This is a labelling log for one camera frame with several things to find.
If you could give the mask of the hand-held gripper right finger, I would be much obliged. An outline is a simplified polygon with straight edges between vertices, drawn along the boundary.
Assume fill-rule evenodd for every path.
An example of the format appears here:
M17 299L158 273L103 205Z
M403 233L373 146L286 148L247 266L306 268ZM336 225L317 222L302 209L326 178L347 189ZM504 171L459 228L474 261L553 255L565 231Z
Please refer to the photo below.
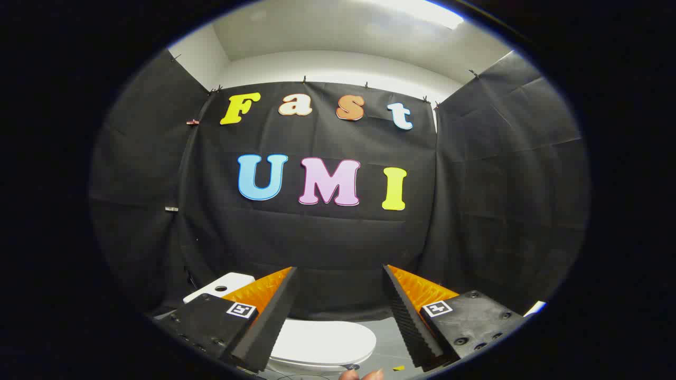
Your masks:
M526 322L483 292L456 293L389 264L382 288L412 362L423 370L475 356Z

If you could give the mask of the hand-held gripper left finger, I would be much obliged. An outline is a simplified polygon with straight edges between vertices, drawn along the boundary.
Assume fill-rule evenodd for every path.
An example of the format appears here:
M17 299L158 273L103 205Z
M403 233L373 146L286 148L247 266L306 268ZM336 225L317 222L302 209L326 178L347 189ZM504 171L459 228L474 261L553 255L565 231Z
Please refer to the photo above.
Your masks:
M263 371L299 290L297 267L269 274L228 295L203 293L158 322L213 360Z

